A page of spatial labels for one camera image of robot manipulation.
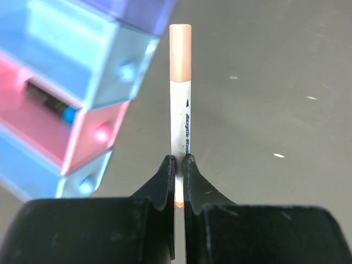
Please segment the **orange white marker pen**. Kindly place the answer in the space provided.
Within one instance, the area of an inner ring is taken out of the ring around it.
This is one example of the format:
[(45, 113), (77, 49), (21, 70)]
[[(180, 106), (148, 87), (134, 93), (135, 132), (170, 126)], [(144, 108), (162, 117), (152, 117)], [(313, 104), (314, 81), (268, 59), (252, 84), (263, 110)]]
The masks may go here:
[(175, 205), (184, 207), (182, 161), (190, 152), (191, 25), (169, 27), (170, 139), (175, 157)]

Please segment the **pink drawer box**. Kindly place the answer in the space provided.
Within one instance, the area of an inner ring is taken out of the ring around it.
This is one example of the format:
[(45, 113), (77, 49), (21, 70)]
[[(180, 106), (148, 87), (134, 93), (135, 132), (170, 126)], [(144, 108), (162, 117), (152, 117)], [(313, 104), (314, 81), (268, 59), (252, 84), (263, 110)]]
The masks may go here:
[[(26, 93), (35, 84), (54, 98), (72, 105), (72, 125)], [(1, 125), (24, 140), (65, 175), (112, 147), (129, 102), (88, 110), (67, 92), (1, 54)]]

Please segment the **black blue highlighter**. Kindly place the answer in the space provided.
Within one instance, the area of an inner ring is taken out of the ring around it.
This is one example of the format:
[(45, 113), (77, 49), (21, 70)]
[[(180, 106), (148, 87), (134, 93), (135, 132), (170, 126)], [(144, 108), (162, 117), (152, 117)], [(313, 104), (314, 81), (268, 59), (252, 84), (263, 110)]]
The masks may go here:
[(75, 115), (77, 112), (74, 107), (55, 98), (31, 82), (27, 83), (25, 90), (33, 100), (49, 109), (51, 112), (55, 113), (63, 122), (69, 125), (74, 123)]

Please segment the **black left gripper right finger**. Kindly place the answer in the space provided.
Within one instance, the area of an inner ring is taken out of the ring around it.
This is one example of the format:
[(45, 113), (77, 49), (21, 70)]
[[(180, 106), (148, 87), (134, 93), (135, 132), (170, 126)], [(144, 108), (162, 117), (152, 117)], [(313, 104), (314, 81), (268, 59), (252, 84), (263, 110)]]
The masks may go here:
[(187, 263), (351, 263), (343, 232), (317, 206), (237, 205), (183, 160)]

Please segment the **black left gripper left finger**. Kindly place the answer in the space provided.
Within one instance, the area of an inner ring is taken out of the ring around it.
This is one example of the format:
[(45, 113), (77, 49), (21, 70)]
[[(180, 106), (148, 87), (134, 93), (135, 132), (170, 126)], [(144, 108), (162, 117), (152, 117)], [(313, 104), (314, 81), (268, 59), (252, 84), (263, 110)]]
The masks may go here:
[(176, 161), (128, 197), (40, 199), (23, 205), (1, 263), (171, 263)]

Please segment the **purple drawer box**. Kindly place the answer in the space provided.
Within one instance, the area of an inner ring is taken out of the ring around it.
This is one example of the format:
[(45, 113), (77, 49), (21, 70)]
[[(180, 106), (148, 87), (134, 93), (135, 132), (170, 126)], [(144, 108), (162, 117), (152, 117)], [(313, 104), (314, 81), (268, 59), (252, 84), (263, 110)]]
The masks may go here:
[(111, 1), (113, 17), (138, 29), (160, 36), (164, 32), (176, 1)]

